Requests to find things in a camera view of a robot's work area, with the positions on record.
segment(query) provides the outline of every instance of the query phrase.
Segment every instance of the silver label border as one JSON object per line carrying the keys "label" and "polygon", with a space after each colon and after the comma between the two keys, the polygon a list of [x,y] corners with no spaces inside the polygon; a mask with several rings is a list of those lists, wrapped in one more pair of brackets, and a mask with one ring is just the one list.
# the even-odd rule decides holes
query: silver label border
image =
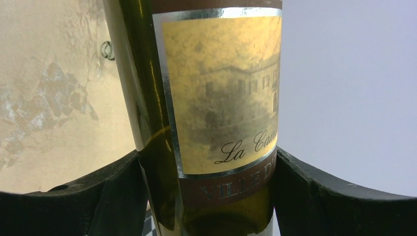
{"label": "silver label border", "polygon": [[238,168],[212,173],[212,174],[201,174],[201,175],[188,175],[184,174],[182,169],[181,152],[179,149],[179,141],[177,134],[177,126],[175,122],[174,105],[172,102],[171,86],[169,82],[169,73],[167,60],[165,55],[165,43],[162,31],[162,24],[165,22],[185,21],[185,20],[196,20],[196,19],[210,19],[210,18],[242,18],[242,17],[270,17],[270,16],[282,16],[282,10],[278,8],[270,7],[227,7],[227,8],[214,8],[214,9],[203,9],[203,10],[189,10],[189,11],[177,11],[153,14],[153,26],[155,30],[156,45],[158,48],[159,63],[161,66],[162,83],[164,86],[165,99],[168,109],[168,119],[170,122],[172,141],[174,148],[175,161],[177,165],[177,172],[179,178],[193,178],[193,179],[204,179],[222,177],[230,174],[244,171],[261,161],[265,160],[275,148],[272,148],[267,154],[261,158]]}

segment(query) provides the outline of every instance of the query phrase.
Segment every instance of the building illustration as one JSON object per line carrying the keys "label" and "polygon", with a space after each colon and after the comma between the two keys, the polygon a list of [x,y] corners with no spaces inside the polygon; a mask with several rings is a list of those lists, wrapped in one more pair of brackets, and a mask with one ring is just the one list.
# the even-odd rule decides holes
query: building illustration
{"label": "building illustration", "polygon": [[198,96],[190,101],[190,138],[211,149],[247,139],[278,119],[279,55],[247,70],[229,66],[203,72],[192,83]]}

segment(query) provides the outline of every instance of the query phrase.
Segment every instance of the brown label band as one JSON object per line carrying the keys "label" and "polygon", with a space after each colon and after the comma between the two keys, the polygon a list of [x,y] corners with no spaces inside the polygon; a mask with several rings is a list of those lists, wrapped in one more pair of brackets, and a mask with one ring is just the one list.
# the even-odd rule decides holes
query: brown label band
{"label": "brown label band", "polygon": [[152,13],[226,7],[272,7],[282,9],[282,0],[152,0]]}
{"label": "brown label band", "polygon": [[262,162],[234,174],[196,179],[180,178],[182,200],[188,207],[230,204],[256,193],[275,171],[276,149]]}

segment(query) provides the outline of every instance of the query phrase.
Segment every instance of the gold label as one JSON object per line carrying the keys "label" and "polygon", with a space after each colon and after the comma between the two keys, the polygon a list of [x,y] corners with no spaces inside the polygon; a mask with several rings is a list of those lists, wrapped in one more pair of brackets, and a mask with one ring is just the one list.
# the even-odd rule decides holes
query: gold label
{"label": "gold label", "polygon": [[250,164],[276,146],[281,17],[162,23],[182,171]]}

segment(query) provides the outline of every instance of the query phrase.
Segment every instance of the green glass bottle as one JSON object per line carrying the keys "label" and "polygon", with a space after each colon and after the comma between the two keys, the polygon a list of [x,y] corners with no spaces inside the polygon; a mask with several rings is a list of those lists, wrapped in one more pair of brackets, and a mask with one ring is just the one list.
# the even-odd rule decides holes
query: green glass bottle
{"label": "green glass bottle", "polygon": [[281,0],[104,0],[160,236],[272,235]]}

